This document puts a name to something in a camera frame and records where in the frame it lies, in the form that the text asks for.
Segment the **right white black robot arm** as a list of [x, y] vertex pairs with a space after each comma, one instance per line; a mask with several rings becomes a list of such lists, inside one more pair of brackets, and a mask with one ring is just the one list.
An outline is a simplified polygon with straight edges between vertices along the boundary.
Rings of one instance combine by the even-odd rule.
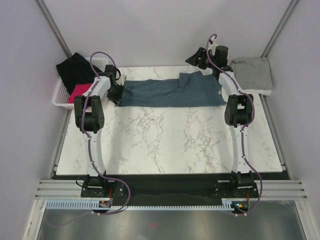
[[203, 70], [212, 69], [212, 74], [227, 96], [224, 120], [231, 132], [233, 151], [229, 191], [233, 196], [240, 197], [254, 181], [252, 168], [248, 165], [246, 156], [248, 149], [246, 144], [248, 143], [248, 126], [255, 117], [255, 107], [253, 96], [244, 93], [236, 81], [232, 68], [228, 65], [228, 50], [226, 46], [218, 45], [212, 53], [200, 47], [185, 62]]

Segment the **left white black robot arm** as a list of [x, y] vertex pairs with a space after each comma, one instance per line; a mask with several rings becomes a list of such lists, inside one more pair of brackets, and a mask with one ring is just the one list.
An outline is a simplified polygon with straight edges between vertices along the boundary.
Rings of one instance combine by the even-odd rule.
[[102, 128], [105, 115], [102, 99], [107, 97], [114, 104], [119, 104], [124, 86], [118, 83], [120, 70], [114, 65], [106, 65], [104, 71], [98, 72], [89, 89], [74, 98], [75, 124], [82, 133], [87, 155], [87, 175], [100, 177], [106, 172], [102, 157]]

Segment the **blue grey t shirt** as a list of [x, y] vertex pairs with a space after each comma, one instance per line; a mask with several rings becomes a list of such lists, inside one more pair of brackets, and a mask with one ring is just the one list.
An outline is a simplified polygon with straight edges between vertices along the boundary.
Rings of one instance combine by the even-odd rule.
[[165, 80], [127, 80], [119, 107], [195, 108], [224, 106], [222, 86], [213, 75], [180, 73]]

